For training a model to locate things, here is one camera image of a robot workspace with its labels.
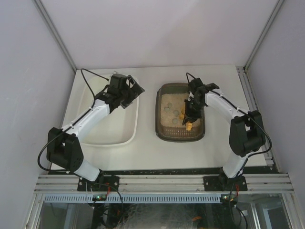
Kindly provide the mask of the yellow litter scoop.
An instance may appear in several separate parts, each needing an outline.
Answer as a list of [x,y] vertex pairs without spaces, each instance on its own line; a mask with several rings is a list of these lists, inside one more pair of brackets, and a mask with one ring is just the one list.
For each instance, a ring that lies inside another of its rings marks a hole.
[[[183,105],[183,108],[181,109],[181,112],[180,112],[180,115],[179,115],[179,118],[183,121],[183,114],[184,113],[187,113],[188,115],[193,115],[193,112],[192,112],[192,110],[191,110],[191,107],[190,107],[190,101],[188,101],[188,100],[184,100],[184,105]],[[193,127],[193,124],[192,123],[187,123],[186,125],[185,125],[185,129],[187,130],[187,131],[191,131],[191,129],[192,129],[192,127]]]

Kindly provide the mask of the dark brown litter box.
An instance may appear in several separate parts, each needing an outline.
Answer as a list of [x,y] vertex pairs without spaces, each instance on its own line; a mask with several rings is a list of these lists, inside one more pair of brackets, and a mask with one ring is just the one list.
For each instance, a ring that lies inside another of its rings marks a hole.
[[[194,142],[204,137],[204,112],[203,117],[193,123],[191,131],[187,131],[179,116],[173,113],[175,110],[181,112],[188,95],[187,83],[166,83],[158,90],[155,105],[155,131],[160,139],[170,142]],[[170,113],[164,111],[168,103],[173,104]],[[175,125],[172,124],[174,118],[178,119]]]

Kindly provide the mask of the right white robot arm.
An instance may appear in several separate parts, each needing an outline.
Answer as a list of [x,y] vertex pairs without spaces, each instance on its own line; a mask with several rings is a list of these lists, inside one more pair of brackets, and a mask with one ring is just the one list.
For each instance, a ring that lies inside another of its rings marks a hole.
[[202,118],[204,107],[217,111],[230,124],[231,153],[222,171],[227,178],[239,177],[248,159],[258,154],[266,140],[270,140],[260,112],[250,112],[234,105],[214,83],[203,84],[196,78],[188,83],[188,88],[189,97],[185,100],[182,125],[191,130],[192,123]]

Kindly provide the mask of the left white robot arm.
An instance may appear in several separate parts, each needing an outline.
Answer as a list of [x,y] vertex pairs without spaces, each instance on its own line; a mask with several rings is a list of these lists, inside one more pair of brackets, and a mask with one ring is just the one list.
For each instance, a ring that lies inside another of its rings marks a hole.
[[62,128],[54,127],[48,132],[47,160],[88,181],[99,179],[102,171],[84,158],[81,140],[99,121],[118,107],[127,108],[144,91],[131,75],[113,74],[108,84],[93,96],[87,111]]

